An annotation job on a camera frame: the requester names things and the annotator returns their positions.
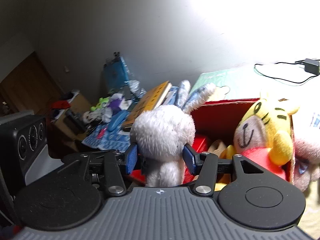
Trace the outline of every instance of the stuffed toy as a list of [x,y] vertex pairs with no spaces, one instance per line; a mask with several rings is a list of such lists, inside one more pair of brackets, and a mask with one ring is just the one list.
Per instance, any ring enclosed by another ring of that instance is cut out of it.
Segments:
[[103,121],[104,123],[109,123],[113,115],[112,109],[110,107],[98,108],[93,112],[84,112],[82,115],[82,120],[85,124],[89,124],[93,121]]
[[96,106],[92,106],[90,108],[91,112],[99,109],[99,108],[104,108],[108,106],[108,102],[109,102],[109,97],[107,98],[99,98],[99,102],[97,103]]
[[186,143],[193,144],[196,132],[190,113],[204,104],[215,89],[213,83],[208,83],[188,97],[190,83],[183,81],[174,105],[159,106],[136,118],[130,141],[137,143],[143,157],[146,186],[174,187],[183,182],[183,147]]
[[320,177],[320,105],[301,106],[292,117],[295,167],[293,184],[301,191]]
[[227,158],[242,154],[285,179],[280,166],[292,159],[290,115],[298,109],[287,100],[278,101],[261,93],[236,128],[234,148],[227,148]]

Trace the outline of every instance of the yellow book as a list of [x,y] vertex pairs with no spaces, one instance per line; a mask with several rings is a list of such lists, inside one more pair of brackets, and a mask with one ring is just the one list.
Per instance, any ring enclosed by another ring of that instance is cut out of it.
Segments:
[[137,105],[132,109],[131,113],[127,119],[123,122],[122,128],[124,130],[130,130],[134,120],[144,111],[155,109],[157,106],[161,105],[165,96],[172,87],[169,81],[163,82],[157,87],[149,90],[137,103]]

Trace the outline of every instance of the screw head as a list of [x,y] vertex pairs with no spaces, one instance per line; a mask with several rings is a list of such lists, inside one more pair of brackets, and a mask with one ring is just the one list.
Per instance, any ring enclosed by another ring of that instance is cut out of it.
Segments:
[[111,186],[108,188],[108,191],[113,194],[120,194],[124,191],[124,188],[121,186]]
[[202,193],[202,194],[207,194],[211,191],[211,188],[205,185],[201,185],[196,187],[196,192]]

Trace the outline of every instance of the black cable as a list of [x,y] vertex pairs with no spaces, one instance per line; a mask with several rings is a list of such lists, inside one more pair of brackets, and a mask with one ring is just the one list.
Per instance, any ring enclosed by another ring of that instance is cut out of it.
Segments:
[[[290,64],[290,65],[300,64],[300,65],[303,65],[303,62],[304,62],[304,60],[298,60],[298,61],[295,61],[294,63],[276,62],[276,63],[274,63],[274,64]],[[259,73],[261,76],[268,77],[268,78],[273,78],[273,79],[279,79],[279,80],[283,80],[283,81],[287,81],[287,82],[291,82],[291,83],[295,83],[295,84],[302,84],[302,83],[308,81],[308,80],[311,79],[311,78],[317,77],[317,75],[314,75],[314,76],[308,77],[308,78],[307,78],[306,80],[304,80],[304,81],[295,82],[295,81],[291,81],[291,80],[287,80],[287,79],[283,79],[283,78],[277,78],[277,77],[267,76],[267,75],[261,73],[261,72],[257,69],[257,67],[256,67],[257,65],[263,66],[264,64],[258,64],[258,63],[256,63],[256,64],[254,64],[254,67],[253,67],[253,69],[254,69],[257,73]]]

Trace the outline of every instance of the wooden door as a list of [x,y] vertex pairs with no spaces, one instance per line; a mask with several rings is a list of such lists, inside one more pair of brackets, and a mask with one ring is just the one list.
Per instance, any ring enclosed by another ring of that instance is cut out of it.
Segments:
[[13,111],[32,109],[35,114],[46,114],[61,96],[35,52],[0,83],[0,93]]

